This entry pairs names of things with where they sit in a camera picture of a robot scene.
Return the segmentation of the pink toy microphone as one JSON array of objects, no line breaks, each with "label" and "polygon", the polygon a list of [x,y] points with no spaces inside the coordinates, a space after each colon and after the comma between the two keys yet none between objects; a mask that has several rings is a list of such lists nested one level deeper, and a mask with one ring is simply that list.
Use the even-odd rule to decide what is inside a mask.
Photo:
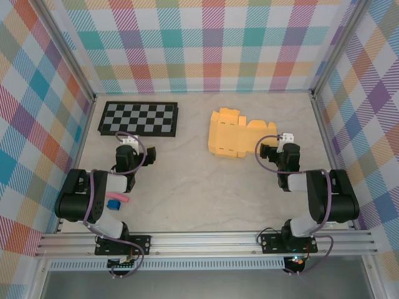
[{"label": "pink toy microphone", "polygon": [[130,200],[128,196],[116,192],[107,192],[105,195],[112,200],[120,202],[129,202]]}]

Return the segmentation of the wide aluminium base rail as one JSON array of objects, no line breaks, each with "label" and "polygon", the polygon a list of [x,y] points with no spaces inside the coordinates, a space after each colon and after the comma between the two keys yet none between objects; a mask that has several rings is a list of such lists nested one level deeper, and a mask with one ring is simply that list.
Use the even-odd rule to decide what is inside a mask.
[{"label": "wide aluminium base rail", "polygon": [[[151,258],[160,257],[259,257],[261,237],[254,231],[148,232]],[[323,230],[315,239],[318,252],[337,256],[375,255],[378,245],[367,230]],[[94,258],[95,236],[90,233],[46,234],[36,250],[38,259]],[[284,254],[265,254],[283,256]]]}]

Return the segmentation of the aluminium side rail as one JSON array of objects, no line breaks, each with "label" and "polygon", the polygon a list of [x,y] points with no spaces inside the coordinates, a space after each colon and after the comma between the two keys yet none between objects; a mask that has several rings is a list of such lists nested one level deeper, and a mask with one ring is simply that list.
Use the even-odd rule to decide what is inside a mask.
[{"label": "aluminium side rail", "polygon": [[[86,121],[84,130],[83,130],[83,133],[82,133],[82,137],[81,137],[81,140],[80,140],[80,143],[79,143],[79,147],[78,147],[78,150],[77,150],[77,156],[76,156],[76,159],[74,160],[72,168],[78,168],[78,166],[80,164],[80,160],[81,160],[82,153],[83,153],[83,150],[84,150],[85,142],[87,140],[87,135],[89,133],[89,128],[90,128],[90,125],[91,125],[91,122],[92,122],[92,118],[93,118],[93,115],[94,115],[95,106],[96,106],[96,98],[90,104],[89,114],[88,114],[87,121]],[[61,228],[60,227],[61,227],[62,223],[63,223],[63,221],[61,220],[61,218],[58,217],[56,225],[55,225],[55,229],[52,232],[53,234],[57,234],[58,232],[61,232]]]},{"label": "aluminium side rail", "polygon": [[320,135],[322,138],[325,153],[326,153],[327,159],[330,164],[330,169],[341,169],[341,167],[338,164],[336,154],[334,153],[334,147],[333,147],[332,142],[330,141],[327,127],[326,127],[325,121],[323,119],[323,116],[320,112],[320,108],[317,103],[317,100],[315,99],[315,97],[312,94],[309,95],[309,98],[310,98],[314,116],[315,116],[315,119],[317,122],[317,126],[319,128],[319,132],[320,132]]}]

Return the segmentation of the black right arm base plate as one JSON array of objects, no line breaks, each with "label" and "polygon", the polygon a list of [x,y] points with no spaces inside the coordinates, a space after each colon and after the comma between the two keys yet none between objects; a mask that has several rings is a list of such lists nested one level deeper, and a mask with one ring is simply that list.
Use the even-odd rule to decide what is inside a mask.
[{"label": "black right arm base plate", "polygon": [[318,252],[315,238],[294,237],[284,239],[280,234],[262,234],[261,245],[263,254],[313,254]]}]

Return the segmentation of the yellow paper box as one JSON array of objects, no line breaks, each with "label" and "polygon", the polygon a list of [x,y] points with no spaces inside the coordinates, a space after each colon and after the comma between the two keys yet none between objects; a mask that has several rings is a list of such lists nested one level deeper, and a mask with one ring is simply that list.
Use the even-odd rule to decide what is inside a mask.
[{"label": "yellow paper box", "polygon": [[258,153],[257,142],[264,136],[263,144],[277,146],[277,126],[264,120],[247,121],[239,110],[220,108],[212,112],[209,126],[208,149],[216,156],[244,158],[248,153]]}]

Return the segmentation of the aluminium frame post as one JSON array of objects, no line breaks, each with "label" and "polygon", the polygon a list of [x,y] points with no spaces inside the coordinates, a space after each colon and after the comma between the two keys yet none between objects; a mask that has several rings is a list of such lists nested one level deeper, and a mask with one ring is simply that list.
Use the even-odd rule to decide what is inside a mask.
[{"label": "aluminium frame post", "polygon": [[49,31],[54,44],[60,51],[63,58],[66,60],[67,65],[71,68],[71,72],[76,77],[76,80],[86,96],[88,96],[91,102],[95,100],[95,94],[92,90],[89,81],[84,75],[77,59],[74,57],[71,48],[69,47],[62,31],[59,29],[55,19],[53,18],[50,10],[47,8],[44,0],[30,0],[32,6],[34,6],[40,19],[43,21],[46,29]]},{"label": "aluminium frame post", "polygon": [[333,49],[318,81],[316,82],[315,87],[312,89],[312,99],[317,100],[317,97],[320,95],[321,90],[328,82],[328,79],[332,75],[335,66],[337,65],[342,54],[345,52],[372,1],[373,0],[359,0],[354,7],[353,13],[350,15],[347,25],[344,27],[341,35],[337,39],[337,44]]}]

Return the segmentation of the black grey chessboard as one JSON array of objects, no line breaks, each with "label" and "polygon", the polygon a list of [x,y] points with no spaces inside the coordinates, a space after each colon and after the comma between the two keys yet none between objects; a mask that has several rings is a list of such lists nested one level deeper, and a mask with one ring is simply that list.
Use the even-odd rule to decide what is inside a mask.
[{"label": "black grey chessboard", "polygon": [[102,136],[123,131],[138,136],[174,137],[177,121],[176,102],[107,101],[97,130]]}]

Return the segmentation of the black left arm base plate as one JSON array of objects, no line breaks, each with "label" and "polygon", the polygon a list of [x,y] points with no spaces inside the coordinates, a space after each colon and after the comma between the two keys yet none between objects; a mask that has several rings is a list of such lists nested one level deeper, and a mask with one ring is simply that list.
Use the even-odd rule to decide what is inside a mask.
[{"label": "black left arm base plate", "polygon": [[[150,253],[151,236],[150,235],[130,235],[128,242],[140,246],[145,255]],[[139,255],[140,249],[126,243],[116,242],[101,237],[95,238],[95,255]]]}]

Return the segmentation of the grey metal panel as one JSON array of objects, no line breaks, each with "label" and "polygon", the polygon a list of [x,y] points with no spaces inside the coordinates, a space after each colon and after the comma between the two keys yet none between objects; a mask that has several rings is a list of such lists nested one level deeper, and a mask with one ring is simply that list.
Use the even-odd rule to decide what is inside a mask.
[{"label": "grey metal panel", "polygon": [[41,299],[374,299],[365,282],[267,270],[142,271],[126,279],[107,272],[51,272]]}]

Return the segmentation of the small green circuit board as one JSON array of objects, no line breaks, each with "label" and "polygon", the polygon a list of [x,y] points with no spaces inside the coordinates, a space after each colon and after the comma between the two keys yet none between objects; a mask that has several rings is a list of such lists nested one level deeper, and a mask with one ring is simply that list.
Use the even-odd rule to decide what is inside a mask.
[{"label": "small green circuit board", "polygon": [[305,261],[306,261],[306,257],[298,256],[298,255],[284,258],[284,263],[285,263],[286,268],[302,265],[303,263],[305,263]]},{"label": "small green circuit board", "polygon": [[135,265],[135,258],[126,256],[117,259],[108,259],[107,267],[108,268],[132,268]]}]

